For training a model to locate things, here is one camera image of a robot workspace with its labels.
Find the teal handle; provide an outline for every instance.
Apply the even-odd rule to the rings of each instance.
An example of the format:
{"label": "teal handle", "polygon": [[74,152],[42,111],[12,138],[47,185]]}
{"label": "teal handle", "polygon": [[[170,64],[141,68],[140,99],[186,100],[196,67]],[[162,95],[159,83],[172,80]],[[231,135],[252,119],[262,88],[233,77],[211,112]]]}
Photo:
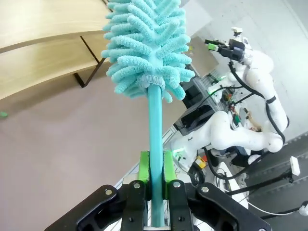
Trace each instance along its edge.
{"label": "teal handle", "polygon": [[158,85],[148,88],[150,117],[150,168],[152,184],[151,226],[163,227],[164,201],[162,189],[163,174],[163,120],[162,94]]}

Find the wooden desk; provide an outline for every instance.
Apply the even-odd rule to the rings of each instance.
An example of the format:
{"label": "wooden desk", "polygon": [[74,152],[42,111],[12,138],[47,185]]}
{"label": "wooden desk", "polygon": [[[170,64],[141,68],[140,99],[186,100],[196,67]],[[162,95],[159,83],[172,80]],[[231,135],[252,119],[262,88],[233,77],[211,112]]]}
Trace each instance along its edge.
{"label": "wooden desk", "polygon": [[36,84],[95,67],[80,37],[33,44],[0,54],[0,99]]}
{"label": "wooden desk", "polygon": [[0,53],[67,36],[101,33],[101,0],[1,0]]}
{"label": "wooden desk", "polygon": [[0,1],[0,100],[96,67],[108,43],[102,27],[109,12],[101,0]]}

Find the white wall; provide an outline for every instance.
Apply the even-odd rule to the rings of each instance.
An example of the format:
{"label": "white wall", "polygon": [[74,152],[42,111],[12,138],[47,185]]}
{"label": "white wall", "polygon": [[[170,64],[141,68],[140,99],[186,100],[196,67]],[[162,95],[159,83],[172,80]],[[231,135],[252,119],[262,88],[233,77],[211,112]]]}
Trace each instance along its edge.
{"label": "white wall", "polygon": [[307,17],[308,1],[307,0],[288,0],[288,3],[293,8],[298,18],[303,23],[304,27],[308,29],[308,17]]}
{"label": "white wall", "polygon": [[[285,0],[198,0],[213,20],[197,35],[201,38],[232,38],[232,26],[242,27],[255,50],[268,54],[275,63],[275,89],[290,118],[284,132],[291,139],[308,130],[308,33]],[[228,60],[216,56],[218,70],[227,72]],[[256,120],[266,119],[264,102],[246,101]]]}

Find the yellow component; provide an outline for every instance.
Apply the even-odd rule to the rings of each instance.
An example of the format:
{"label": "yellow component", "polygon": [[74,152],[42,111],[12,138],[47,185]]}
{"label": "yellow component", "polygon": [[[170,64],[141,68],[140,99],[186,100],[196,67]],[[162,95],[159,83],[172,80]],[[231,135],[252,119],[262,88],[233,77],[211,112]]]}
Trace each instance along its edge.
{"label": "yellow component", "polygon": [[205,168],[206,167],[206,162],[200,157],[197,156],[197,159],[195,160],[195,163],[201,168]]}

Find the black mount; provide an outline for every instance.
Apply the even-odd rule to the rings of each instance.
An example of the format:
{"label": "black mount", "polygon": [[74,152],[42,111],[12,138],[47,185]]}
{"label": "black mount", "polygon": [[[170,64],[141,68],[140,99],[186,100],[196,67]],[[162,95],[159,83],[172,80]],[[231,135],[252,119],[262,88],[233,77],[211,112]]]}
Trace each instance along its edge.
{"label": "black mount", "polygon": [[[198,188],[173,180],[167,184],[171,231],[193,231],[192,214],[216,231],[270,231],[261,218],[210,183]],[[122,218],[121,231],[145,231],[149,187],[134,180],[120,189],[104,185],[45,231],[102,231]],[[166,228],[152,228],[159,231]]]}

